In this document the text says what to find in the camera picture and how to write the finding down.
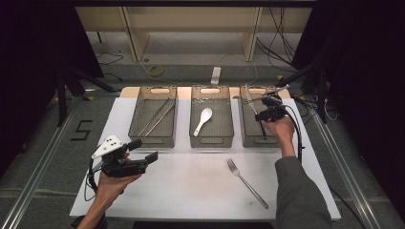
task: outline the white spoon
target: white spoon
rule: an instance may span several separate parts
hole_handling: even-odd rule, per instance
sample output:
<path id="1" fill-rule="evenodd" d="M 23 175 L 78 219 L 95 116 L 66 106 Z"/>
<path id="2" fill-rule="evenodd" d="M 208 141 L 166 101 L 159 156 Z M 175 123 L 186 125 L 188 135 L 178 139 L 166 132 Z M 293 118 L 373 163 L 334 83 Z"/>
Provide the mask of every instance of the white spoon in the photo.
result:
<path id="1" fill-rule="evenodd" d="M 212 116 L 212 110 L 209 108 L 205 108 L 204 110 L 202 110 L 202 116 L 200 118 L 200 123 L 197 126 L 196 131 L 194 132 L 194 136 L 198 136 L 199 135 L 199 131 L 200 128 L 202 127 L 202 125 L 209 120 L 209 118 L 211 118 Z"/>

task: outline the gray tray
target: gray tray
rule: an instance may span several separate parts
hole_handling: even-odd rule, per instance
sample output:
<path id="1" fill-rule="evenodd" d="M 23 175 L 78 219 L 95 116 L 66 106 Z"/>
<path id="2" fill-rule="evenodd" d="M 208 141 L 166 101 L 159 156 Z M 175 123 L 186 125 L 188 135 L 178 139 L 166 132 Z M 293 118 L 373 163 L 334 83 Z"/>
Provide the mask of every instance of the gray tray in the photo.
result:
<path id="1" fill-rule="evenodd" d="M 216 90 L 217 93 L 205 91 Z M 229 88 L 226 86 L 193 86 L 191 92 L 190 141 L 193 148 L 230 148 L 234 136 Z M 203 109 L 210 108 L 212 117 L 193 136 Z"/>
<path id="2" fill-rule="evenodd" d="M 262 97 L 262 93 L 268 90 L 275 89 L 274 86 L 267 87 L 256 87 L 248 86 L 252 99 Z M 240 88 L 241 100 L 239 103 L 239 114 L 241 116 L 241 129 L 242 129 L 242 139 L 243 145 L 246 148 L 279 148 L 278 140 L 274 134 L 267 128 L 266 139 L 263 137 L 262 129 L 259 126 L 259 123 L 254 117 L 254 112 L 251 107 L 248 105 L 246 97 L 246 88 L 245 86 Z M 256 111 L 259 113 L 266 109 L 266 105 L 258 99 L 253 102 Z"/>
<path id="3" fill-rule="evenodd" d="M 159 90 L 168 93 L 154 93 Z M 141 138 L 141 148 L 173 148 L 176 110 L 177 87 L 141 87 L 128 136 L 132 140 Z"/>

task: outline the sleeve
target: sleeve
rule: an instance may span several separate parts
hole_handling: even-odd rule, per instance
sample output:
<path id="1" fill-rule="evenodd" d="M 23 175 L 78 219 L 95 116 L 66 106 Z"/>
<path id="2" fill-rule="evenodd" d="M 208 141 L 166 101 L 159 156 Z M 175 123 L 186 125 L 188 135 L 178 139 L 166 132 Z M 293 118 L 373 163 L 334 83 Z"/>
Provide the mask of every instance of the sleeve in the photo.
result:
<path id="1" fill-rule="evenodd" d="M 275 167 L 279 183 L 276 228 L 331 228 L 327 203 L 298 158 L 283 157 Z"/>

